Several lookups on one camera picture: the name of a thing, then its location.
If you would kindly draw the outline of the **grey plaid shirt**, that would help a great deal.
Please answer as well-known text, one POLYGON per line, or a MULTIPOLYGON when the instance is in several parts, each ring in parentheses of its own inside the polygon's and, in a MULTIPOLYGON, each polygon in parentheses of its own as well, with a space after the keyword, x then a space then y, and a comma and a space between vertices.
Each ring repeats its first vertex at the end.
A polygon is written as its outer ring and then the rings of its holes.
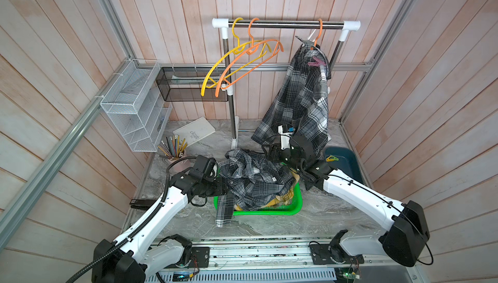
POLYGON ((331 70, 328 57, 309 40, 300 40, 280 91, 264 115, 252 140, 268 144, 277 134, 279 125, 292 125, 297 134, 311 144, 317 156, 328 143, 328 80, 331 70), (318 57, 327 66, 313 67, 307 63, 318 57))
POLYGON ((291 205, 298 182, 286 165, 247 149, 228 151, 220 163, 220 176, 226 180, 228 192, 218 198, 215 220, 218 227, 229 225, 236 211, 291 205))

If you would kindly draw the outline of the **yellow plaid shirt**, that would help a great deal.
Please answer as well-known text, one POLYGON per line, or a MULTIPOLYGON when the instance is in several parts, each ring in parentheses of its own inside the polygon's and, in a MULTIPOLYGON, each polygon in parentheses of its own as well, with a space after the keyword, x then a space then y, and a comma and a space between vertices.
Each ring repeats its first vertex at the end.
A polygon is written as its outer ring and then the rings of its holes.
POLYGON ((269 203, 263 206, 263 208, 279 208, 281 206, 288 206, 293 203, 294 188, 299 182, 300 176, 294 171, 291 171, 291 173, 293 174, 294 177, 292 189, 289 190, 284 196, 276 196, 273 200, 271 200, 269 203))

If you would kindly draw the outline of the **pink clothespin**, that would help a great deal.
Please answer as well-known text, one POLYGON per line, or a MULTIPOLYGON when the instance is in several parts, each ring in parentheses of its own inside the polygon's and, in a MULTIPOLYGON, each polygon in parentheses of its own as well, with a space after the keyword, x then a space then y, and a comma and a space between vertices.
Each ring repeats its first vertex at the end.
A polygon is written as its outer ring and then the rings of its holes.
POLYGON ((327 66, 327 64, 324 61, 320 60, 318 57, 313 57, 313 60, 308 62, 307 65, 319 68, 321 67, 325 68, 327 66))

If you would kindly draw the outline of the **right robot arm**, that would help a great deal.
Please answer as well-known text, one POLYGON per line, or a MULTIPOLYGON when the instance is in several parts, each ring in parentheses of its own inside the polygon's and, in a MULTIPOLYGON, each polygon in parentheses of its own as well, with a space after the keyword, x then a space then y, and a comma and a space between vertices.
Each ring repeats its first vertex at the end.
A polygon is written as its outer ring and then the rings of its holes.
POLYGON ((325 262, 347 264, 365 254, 389 257, 413 267, 428 250, 429 228, 423 208, 414 201, 403 203, 384 196, 351 178, 329 162, 317 157, 313 147, 300 135, 279 134, 269 137, 262 149, 266 158, 295 171, 308 188, 313 186, 348 202, 373 219, 381 232, 356 235, 339 231, 328 244, 311 244, 313 255, 325 262))

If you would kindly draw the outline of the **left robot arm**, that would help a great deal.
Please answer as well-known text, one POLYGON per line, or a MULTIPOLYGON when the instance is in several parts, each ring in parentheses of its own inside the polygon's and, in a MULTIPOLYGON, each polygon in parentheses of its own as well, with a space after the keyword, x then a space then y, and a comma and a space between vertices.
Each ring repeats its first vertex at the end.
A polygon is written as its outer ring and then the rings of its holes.
POLYGON ((145 282, 174 264, 191 264, 191 242, 174 235, 165 243, 153 242, 180 210, 194 197, 209 198, 227 192, 214 158, 198 155, 194 164, 174 175, 167 174, 165 190, 153 205, 115 240, 103 240, 94 250, 92 282, 145 282))

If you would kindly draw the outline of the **green plastic basket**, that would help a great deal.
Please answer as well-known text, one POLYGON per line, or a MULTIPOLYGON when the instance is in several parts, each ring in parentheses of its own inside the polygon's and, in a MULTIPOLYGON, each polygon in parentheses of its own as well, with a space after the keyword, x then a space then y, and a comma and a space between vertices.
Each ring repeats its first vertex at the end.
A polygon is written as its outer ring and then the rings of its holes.
POLYGON ((225 223, 237 215, 295 215, 303 204, 299 180, 290 171, 231 177, 228 188, 228 195, 213 201, 225 223))

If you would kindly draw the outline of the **yellow clothespin in tray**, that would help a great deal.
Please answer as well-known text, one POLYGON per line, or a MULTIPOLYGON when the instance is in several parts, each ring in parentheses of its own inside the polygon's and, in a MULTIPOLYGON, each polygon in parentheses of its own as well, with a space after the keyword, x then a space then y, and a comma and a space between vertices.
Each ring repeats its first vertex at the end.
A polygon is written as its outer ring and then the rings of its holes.
POLYGON ((329 155, 327 158, 326 158, 326 161, 327 162, 337 162, 339 161, 339 158, 333 156, 333 155, 329 155))

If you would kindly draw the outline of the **pink pencil cup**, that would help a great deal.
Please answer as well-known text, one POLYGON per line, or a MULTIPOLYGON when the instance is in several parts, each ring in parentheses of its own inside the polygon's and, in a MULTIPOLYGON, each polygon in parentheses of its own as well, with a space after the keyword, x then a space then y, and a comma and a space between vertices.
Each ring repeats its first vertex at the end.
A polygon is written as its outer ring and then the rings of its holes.
MULTIPOLYGON (((171 165, 184 157, 186 145, 184 139, 180 139, 178 135, 173 135, 161 140, 158 144, 158 149, 164 155, 168 164, 171 165)), ((186 170, 190 166, 190 160, 183 160, 175 164, 171 169, 174 172, 179 172, 186 170)))

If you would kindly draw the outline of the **dark teal tray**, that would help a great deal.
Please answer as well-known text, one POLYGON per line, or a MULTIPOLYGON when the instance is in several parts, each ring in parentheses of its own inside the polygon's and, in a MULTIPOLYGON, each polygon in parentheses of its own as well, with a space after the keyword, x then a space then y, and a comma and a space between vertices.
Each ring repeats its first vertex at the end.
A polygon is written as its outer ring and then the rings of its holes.
POLYGON ((364 179, 361 175, 359 163, 352 150, 345 147, 326 147, 324 149, 324 158, 326 159, 329 155, 333 155, 339 158, 339 161, 337 162, 328 162, 330 167, 339 169, 347 176, 351 177, 361 184, 364 184, 364 179))

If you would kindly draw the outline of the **black mesh shelf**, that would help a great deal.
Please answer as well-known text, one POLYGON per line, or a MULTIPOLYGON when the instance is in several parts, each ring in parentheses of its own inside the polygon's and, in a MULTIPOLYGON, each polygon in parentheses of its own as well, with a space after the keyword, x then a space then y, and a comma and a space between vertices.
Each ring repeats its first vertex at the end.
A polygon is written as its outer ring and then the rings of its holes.
POLYGON ((167 102, 227 102, 227 93, 220 91, 216 97, 214 88, 206 88, 201 95, 206 74, 206 71, 194 68, 161 67, 156 84, 167 102))

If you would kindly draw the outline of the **metal clothes rack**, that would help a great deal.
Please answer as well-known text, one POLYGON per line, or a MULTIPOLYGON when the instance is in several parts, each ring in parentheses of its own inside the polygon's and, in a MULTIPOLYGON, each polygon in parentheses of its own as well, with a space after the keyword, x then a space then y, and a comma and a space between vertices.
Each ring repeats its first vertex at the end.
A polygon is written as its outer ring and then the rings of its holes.
MULTIPOLYGON (((319 29, 319 21, 296 21, 296 20, 260 20, 254 18, 245 20, 242 18, 214 18, 211 21, 213 28, 219 29, 222 36, 224 55, 211 67, 206 74, 201 95, 206 88, 214 88, 215 96, 218 97, 220 91, 228 95, 230 122, 232 127, 232 149, 236 149, 239 141, 239 121, 236 116, 234 106, 235 83, 253 71, 282 71, 287 67, 282 64, 268 64, 267 62, 284 52, 283 44, 275 39, 256 40, 251 35, 251 29, 319 29), (229 47, 229 34, 236 36, 235 28, 247 28, 249 41, 238 42, 234 48, 229 47)), ((346 43, 348 35, 361 28, 359 21, 324 22, 325 30, 337 30, 340 32, 334 52, 328 61, 331 73, 334 71, 368 71, 370 66, 364 62, 340 63, 338 58, 343 45, 346 43)))

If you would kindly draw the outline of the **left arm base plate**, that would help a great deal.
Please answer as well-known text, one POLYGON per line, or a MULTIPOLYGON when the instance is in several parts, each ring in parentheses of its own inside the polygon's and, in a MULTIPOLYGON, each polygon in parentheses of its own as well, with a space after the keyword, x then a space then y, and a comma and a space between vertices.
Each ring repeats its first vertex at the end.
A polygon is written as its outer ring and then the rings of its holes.
POLYGON ((193 269, 195 267, 208 267, 210 262, 210 248, 207 246, 191 248, 188 253, 188 258, 181 257, 180 262, 168 266, 173 269, 193 269))

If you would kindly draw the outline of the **aluminium front rail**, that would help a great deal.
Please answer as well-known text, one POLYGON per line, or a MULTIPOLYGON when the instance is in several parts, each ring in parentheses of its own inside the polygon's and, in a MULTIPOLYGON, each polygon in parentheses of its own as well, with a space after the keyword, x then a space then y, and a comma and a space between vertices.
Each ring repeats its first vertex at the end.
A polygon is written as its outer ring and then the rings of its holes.
POLYGON ((123 245, 120 251, 133 258, 145 268, 146 278, 171 269, 179 271, 229 271, 257 269, 298 269, 309 267, 338 267, 337 264, 314 265, 309 250, 309 242, 329 244, 330 238, 309 236, 263 236, 208 238, 204 240, 184 240, 168 237, 166 240, 145 241, 137 236, 123 245), (194 247, 210 248, 208 267, 193 269, 173 269, 168 266, 188 258, 188 251, 194 247))

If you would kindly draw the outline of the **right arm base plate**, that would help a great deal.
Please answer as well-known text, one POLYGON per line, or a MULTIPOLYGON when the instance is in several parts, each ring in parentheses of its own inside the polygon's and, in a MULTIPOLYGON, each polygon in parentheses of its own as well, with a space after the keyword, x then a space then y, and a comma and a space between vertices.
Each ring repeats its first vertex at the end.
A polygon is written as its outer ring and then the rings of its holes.
POLYGON ((309 250, 314 265, 330 264, 363 264, 363 255, 350 256, 338 245, 319 244, 317 241, 309 242, 309 250))

